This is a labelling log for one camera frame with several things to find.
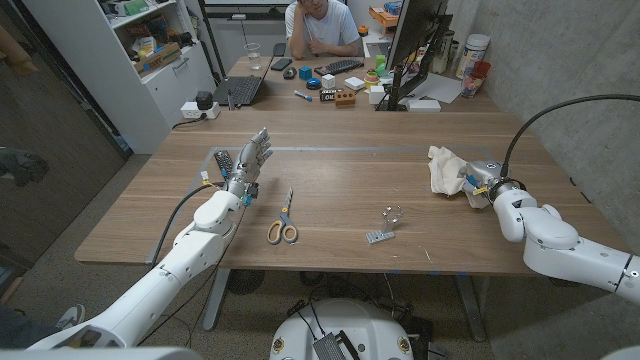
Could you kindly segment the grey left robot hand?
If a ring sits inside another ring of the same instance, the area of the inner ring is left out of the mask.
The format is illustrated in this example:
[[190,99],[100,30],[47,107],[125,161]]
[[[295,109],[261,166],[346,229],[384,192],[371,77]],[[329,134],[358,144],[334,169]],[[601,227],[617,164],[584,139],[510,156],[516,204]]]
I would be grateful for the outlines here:
[[243,146],[234,160],[225,191],[242,197],[247,187],[256,182],[260,168],[273,153],[269,139],[268,130],[263,128]]

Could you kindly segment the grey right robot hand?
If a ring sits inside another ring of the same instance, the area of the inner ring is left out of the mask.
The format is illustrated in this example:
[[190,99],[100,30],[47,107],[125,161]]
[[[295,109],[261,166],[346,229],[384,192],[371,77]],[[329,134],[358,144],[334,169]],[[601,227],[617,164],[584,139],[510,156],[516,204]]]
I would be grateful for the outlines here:
[[501,181],[502,165],[498,162],[467,162],[459,172],[464,182],[462,190],[467,195],[486,197],[490,202],[496,198],[498,183]]

